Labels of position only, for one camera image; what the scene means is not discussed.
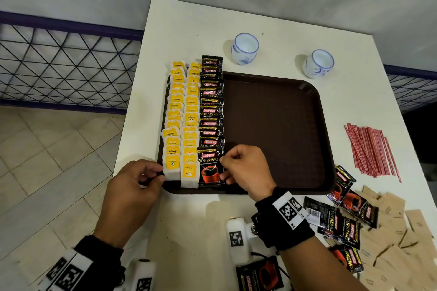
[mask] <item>white table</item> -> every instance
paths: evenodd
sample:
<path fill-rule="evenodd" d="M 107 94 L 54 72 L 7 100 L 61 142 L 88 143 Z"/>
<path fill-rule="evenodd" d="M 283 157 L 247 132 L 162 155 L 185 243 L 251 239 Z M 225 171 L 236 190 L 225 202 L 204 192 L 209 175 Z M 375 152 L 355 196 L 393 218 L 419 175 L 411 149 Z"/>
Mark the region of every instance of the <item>white table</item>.
<path fill-rule="evenodd" d="M 260 48 L 254 62 L 238 66 L 229 53 L 233 38 L 243 32 L 254 34 Z M 310 80 L 300 63 L 303 54 L 318 48 L 331 52 L 335 66 L 325 78 Z M 157 160 L 168 64 L 192 62 L 202 54 L 225 56 L 225 71 L 311 82 L 320 93 L 334 161 L 358 179 L 353 189 L 366 184 L 404 198 L 407 209 L 422 210 L 437 235 L 436 206 L 371 35 L 182 1 L 152 0 L 115 172 L 132 159 Z M 354 168 L 343 128 L 346 123 L 383 130 L 403 183 L 396 176 L 375 179 Z M 329 202 L 326 196 L 314 198 Z M 146 254 L 158 263 L 157 289 L 237 290 L 225 223 L 235 216 L 248 219 L 255 212 L 253 202 L 244 195 L 165 193 Z M 153 223 L 149 224 L 139 238 L 148 236 Z"/>

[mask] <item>cup rim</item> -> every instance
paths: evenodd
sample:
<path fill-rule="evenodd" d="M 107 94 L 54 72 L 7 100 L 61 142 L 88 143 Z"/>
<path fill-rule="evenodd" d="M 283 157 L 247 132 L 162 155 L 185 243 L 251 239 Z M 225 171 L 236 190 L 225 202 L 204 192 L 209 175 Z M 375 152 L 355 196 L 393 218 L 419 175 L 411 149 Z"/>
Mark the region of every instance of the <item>cup rim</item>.
<path fill-rule="evenodd" d="M 243 51 L 241 48 L 239 48 L 238 45 L 237 45 L 237 37 L 238 37 L 239 35 L 249 35 L 249 36 L 254 37 L 254 39 L 257 41 L 257 44 L 258 44 L 257 49 L 256 49 L 254 52 L 246 52 L 246 51 Z M 238 35 L 236 35 L 235 38 L 234 38 L 234 44 L 235 44 L 235 46 L 236 46 L 240 51 L 242 51 L 243 53 L 253 54 L 253 53 L 258 52 L 258 50 L 259 50 L 259 41 L 257 40 L 257 38 L 256 38 L 254 35 L 249 34 L 249 33 L 239 33 Z"/>
<path fill-rule="evenodd" d="M 327 54 L 331 57 L 331 59 L 332 59 L 332 66 L 331 66 L 331 67 L 322 67 L 322 66 L 320 66 L 320 65 L 319 65 L 319 64 L 314 60 L 314 56 L 313 56 L 313 54 L 314 54 L 315 51 L 323 51 L 323 52 L 327 53 Z M 334 60 L 334 57 L 332 56 L 332 54 L 329 53 L 328 51 L 325 51 L 325 50 L 322 50 L 322 49 L 314 50 L 314 51 L 311 53 L 311 59 L 312 59 L 313 62 L 314 62 L 317 66 L 319 66 L 321 69 L 331 69 L 332 67 L 334 67 L 334 64 L 335 64 L 335 60 Z"/>

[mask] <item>person's right hand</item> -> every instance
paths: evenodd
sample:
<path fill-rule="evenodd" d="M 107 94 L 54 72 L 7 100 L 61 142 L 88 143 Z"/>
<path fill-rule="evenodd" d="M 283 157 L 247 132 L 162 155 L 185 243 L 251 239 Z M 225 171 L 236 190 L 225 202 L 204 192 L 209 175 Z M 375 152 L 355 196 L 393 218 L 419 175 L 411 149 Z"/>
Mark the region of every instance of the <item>person's right hand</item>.
<path fill-rule="evenodd" d="M 259 147 L 237 145 L 222 156 L 220 162 L 227 169 L 220 174 L 220 179 L 226 180 L 227 184 L 237 182 L 254 201 L 272 195 L 276 183 Z"/>

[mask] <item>tray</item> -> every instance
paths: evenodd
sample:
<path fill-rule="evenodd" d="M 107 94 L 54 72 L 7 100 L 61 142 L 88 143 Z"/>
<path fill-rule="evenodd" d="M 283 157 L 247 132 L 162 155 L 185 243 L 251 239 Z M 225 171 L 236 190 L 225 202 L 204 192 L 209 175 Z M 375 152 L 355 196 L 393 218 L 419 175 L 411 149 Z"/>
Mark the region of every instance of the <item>tray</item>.
<path fill-rule="evenodd" d="M 293 194 L 325 195 L 335 184 L 335 166 L 320 96 L 304 80 L 223 72 L 225 151 L 259 146 L 276 184 Z M 158 162 L 162 163 L 160 140 Z M 166 181 L 174 194 L 246 194 L 237 184 L 185 189 Z"/>

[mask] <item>floor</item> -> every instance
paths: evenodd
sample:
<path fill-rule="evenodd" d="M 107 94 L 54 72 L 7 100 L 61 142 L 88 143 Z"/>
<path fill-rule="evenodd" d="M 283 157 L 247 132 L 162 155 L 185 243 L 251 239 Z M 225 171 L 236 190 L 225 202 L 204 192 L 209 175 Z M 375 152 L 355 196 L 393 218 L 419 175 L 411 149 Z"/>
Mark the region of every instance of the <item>floor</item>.
<path fill-rule="evenodd" d="M 124 115 L 0 106 L 0 290 L 34 287 L 93 231 L 123 123 Z"/>

